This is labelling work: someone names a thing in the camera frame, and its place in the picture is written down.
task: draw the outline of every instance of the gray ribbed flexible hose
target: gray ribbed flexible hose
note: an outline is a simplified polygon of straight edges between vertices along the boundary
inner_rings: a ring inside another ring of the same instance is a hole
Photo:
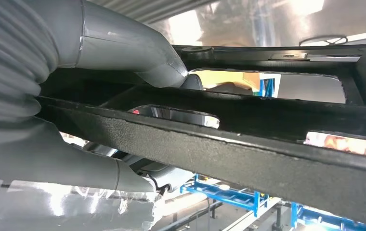
[[[34,117],[56,67],[125,69],[156,87],[187,75],[158,32],[83,0],[0,0],[0,179],[150,192],[123,162],[63,142]]]

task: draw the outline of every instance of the ceiling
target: ceiling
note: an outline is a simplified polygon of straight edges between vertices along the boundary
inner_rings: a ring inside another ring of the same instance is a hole
[[[172,44],[298,46],[324,35],[366,43],[366,0],[90,0],[161,32]]]

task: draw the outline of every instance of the blue metal rack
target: blue metal rack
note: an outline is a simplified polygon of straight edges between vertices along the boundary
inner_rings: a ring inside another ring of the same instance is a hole
[[[366,224],[335,216],[333,214],[292,203],[291,226],[298,223],[321,226],[327,231],[366,231]]]
[[[260,192],[257,191],[249,193],[246,192],[245,189],[223,190],[218,185],[211,185],[204,181],[200,181],[198,175],[195,175],[195,180],[193,182],[183,185],[180,188],[180,191],[203,193],[208,198],[254,211],[255,217],[258,217],[258,209],[260,206],[267,206],[268,202],[268,195],[261,196]]]
[[[264,97],[272,97],[274,94],[274,79],[268,79],[268,84],[267,87],[265,89],[265,95],[263,94],[263,90],[264,90],[264,79],[260,80],[260,91],[258,92],[258,96],[264,96]]]

